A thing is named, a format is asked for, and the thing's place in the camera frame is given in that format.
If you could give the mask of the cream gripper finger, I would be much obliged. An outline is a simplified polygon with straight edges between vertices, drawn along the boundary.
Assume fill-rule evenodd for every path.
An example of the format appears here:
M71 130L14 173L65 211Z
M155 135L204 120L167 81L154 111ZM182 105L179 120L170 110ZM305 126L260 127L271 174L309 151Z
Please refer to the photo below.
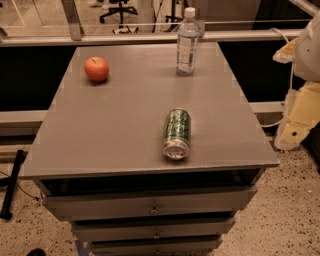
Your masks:
M295 38L289 41L286 45L281 47L279 50L277 50L273 55L273 60L283 64L292 62L294 60L295 47L296 47L297 41L298 39Z

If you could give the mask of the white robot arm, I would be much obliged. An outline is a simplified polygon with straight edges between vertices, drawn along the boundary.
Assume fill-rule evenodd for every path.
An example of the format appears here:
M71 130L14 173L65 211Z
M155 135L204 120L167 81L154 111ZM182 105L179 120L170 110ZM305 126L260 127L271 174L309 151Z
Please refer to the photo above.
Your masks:
M300 89L288 91L274 139L277 149L292 150L320 122L320 12L297 38L276 51L273 60L291 62L293 74L305 81Z

